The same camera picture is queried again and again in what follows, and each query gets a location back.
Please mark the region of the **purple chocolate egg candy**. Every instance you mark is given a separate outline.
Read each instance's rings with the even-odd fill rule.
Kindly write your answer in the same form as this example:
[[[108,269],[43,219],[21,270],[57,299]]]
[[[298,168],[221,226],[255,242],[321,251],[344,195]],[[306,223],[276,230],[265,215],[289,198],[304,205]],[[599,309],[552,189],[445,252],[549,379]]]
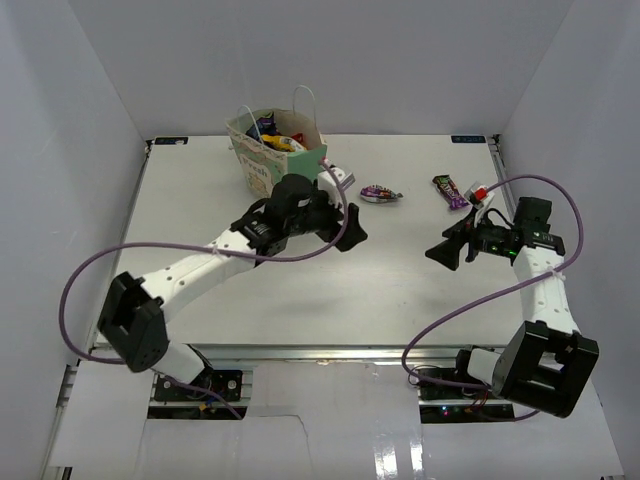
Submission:
[[[393,203],[404,198],[402,193],[395,192],[382,185],[363,187],[359,192],[359,196],[365,202],[376,204]]]

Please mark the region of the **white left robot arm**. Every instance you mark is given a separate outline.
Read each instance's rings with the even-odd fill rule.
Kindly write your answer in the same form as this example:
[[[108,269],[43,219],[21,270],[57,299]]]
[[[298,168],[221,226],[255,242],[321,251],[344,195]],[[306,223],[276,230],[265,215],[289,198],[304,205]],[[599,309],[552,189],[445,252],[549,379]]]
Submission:
[[[280,260],[292,237],[315,234],[341,252],[365,241],[359,208],[344,195],[353,182],[351,173],[335,166],[315,180],[285,175],[269,197],[254,202],[194,254],[138,278],[117,275],[100,313],[99,332],[130,371],[169,376],[188,398],[202,398],[213,369],[194,346],[170,339],[167,323],[231,277]]]

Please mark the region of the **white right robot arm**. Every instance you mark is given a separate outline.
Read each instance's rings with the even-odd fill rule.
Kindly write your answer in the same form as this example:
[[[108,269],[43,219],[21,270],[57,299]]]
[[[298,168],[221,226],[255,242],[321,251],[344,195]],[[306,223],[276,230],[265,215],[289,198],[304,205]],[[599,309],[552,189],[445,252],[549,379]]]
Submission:
[[[596,341],[584,337],[574,321],[559,267],[563,240],[551,233],[552,204],[535,197],[519,199],[508,227],[494,224],[476,204],[462,220],[443,232],[443,241],[426,257],[450,270],[486,253],[510,261],[522,287],[523,322],[502,352],[471,346],[456,357],[453,390],[472,399],[488,387],[501,399],[555,417],[568,417],[599,358]]]

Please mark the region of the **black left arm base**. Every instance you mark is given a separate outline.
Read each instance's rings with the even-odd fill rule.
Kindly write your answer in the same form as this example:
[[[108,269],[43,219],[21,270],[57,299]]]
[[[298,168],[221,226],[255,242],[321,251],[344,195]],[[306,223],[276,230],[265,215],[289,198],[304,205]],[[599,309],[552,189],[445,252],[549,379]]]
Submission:
[[[207,367],[191,383],[171,376],[160,375],[153,399],[157,402],[200,402],[206,406],[223,405],[241,399],[243,384],[241,370],[214,370]]]

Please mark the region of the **yellow snack bar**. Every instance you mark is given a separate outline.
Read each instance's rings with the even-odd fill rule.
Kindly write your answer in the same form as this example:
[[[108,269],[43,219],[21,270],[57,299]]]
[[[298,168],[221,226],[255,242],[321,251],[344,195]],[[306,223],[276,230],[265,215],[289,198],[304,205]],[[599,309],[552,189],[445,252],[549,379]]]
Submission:
[[[298,140],[283,135],[267,135],[261,136],[263,143],[270,148],[287,153],[304,152],[307,148]]]

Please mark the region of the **dark purple candy bar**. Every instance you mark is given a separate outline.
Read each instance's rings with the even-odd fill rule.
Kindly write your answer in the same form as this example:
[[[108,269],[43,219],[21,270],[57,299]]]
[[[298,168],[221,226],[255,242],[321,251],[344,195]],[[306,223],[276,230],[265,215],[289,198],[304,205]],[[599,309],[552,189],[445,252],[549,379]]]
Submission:
[[[470,205],[469,201],[460,193],[450,175],[436,175],[433,177],[432,183],[446,200],[450,210],[456,211]]]

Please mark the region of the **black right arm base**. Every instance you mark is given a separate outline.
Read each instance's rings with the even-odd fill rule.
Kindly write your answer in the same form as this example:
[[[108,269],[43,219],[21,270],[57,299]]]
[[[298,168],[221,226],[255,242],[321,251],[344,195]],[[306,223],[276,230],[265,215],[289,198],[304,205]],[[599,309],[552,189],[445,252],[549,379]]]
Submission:
[[[423,425],[509,422],[516,417],[514,406],[491,393],[439,385],[408,375],[417,390]]]

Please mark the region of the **blue purple snack bag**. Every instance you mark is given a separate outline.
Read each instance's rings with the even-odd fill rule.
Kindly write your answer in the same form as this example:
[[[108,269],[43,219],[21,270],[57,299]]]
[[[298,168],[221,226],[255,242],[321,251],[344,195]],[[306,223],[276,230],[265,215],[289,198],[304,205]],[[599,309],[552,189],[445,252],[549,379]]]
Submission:
[[[277,129],[274,112],[271,111],[255,119],[246,131],[246,135],[258,142],[263,141],[264,135],[278,136],[279,131]]]

